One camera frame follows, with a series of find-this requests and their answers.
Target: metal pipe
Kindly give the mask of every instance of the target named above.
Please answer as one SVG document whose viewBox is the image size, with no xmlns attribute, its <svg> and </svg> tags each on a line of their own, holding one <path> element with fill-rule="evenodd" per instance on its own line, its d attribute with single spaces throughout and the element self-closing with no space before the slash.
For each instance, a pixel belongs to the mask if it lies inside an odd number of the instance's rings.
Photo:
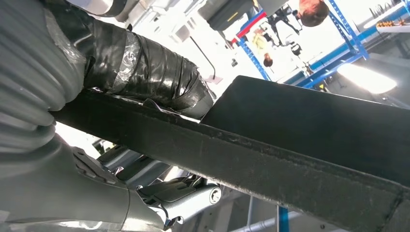
<svg viewBox="0 0 410 232">
<path fill-rule="evenodd" d="M 297 218 L 299 216 L 301 216 L 301 213 L 297 213 L 297 212 L 290 212 L 288 213 L 288 219 L 291 220 L 293 218 Z M 271 218 L 265 221 L 260 221 L 257 222 L 255 224 L 249 225 L 249 226 L 244 226 L 240 229 L 231 231 L 231 232 L 257 232 L 269 227 L 273 227 L 276 225 L 276 219 L 275 218 Z"/>
<path fill-rule="evenodd" d="M 250 222 L 252 221 L 252 208 L 253 208 L 253 197 L 251 196 L 249 200 L 248 220 L 246 222 L 246 226 L 249 226 Z"/>
</svg>

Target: clear plastic wrap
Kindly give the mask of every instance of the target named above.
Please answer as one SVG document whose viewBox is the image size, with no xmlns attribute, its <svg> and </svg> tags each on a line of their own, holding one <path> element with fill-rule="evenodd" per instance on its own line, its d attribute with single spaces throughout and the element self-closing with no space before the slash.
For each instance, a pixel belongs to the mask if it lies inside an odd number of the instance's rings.
<svg viewBox="0 0 410 232">
<path fill-rule="evenodd" d="M 108 93 L 116 93 L 121 91 L 129 82 L 137 63 L 137 57 L 140 50 L 140 45 L 136 37 L 127 32 L 127 41 L 125 42 L 124 56 L 119 67 L 119 71 L 114 80 L 113 86 L 107 91 Z"/>
<path fill-rule="evenodd" d="M 81 54 L 81 52 L 78 51 L 67 39 L 67 37 L 57 24 L 54 15 L 48 9 L 44 10 L 44 15 L 47 29 L 50 33 L 51 38 L 53 38 L 54 43 L 57 45 L 57 47 L 59 47 L 63 51 L 68 61 L 72 64 L 85 64 L 86 57 L 83 56 L 83 54 Z"/>
</svg>

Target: blue pole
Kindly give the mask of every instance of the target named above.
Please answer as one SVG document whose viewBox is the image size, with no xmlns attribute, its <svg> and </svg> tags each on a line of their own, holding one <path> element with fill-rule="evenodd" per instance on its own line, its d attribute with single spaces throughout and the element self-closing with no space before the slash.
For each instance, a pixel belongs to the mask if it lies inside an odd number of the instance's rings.
<svg viewBox="0 0 410 232">
<path fill-rule="evenodd" d="M 363 46 L 361 40 L 359 39 L 359 37 L 356 35 L 356 33 L 354 33 L 353 29 L 350 27 L 349 23 L 347 22 L 345 16 L 342 14 L 342 12 L 340 11 L 339 7 L 337 6 L 335 0 L 329 0 L 330 4 L 333 6 L 333 8 L 336 11 L 336 14 L 339 16 L 340 21 L 342 22 L 342 24 L 344 25 L 344 27 L 347 30 L 347 33 L 349 35 L 351 35 L 351 38 L 353 40 L 353 42 L 355 43 L 355 45 L 357 46 L 357 49 L 359 50 L 359 53 L 365 58 L 368 59 L 369 58 L 369 54 L 367 53 L 365 47 Z"/>
<path fill-rule="evenodd" d="M 279 227 L 278 232 L 289 232 L 289 217 L 288 209 L 279 206 L 278 210 L 279 216 Z"/>
<path fill-rule="evenodd" d="M 261 63 L 258 61 L 256 56 L 251 51 L 251 49 L 248 47 L 248 45 L 246 45 L 246 42 L 244 41 L 244 39 L 240 39 L 238 43 L 242 47 L 242 49 L 244 49 L 246 55 L 249 57 L 249 59 L 252 61 L 255 67 L 258 69 L 262 77 L 267 81 L 272 81 L 269 75 L 266 73 L 265 69 L 262 67 Z"/>
</svg>

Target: ceiling light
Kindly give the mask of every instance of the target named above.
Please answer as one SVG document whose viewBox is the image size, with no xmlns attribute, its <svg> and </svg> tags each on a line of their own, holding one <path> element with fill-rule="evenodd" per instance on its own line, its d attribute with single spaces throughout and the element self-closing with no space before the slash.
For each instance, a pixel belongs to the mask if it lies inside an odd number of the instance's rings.
<svg viewBox="0 0 410 232">
<path fill-rule="evenodd" d="M 397 83 L 387 76 L 354 64 L 344 64 L 337 72 L 374 94 L 385 93 L 397 86 Z"/>
</svg>

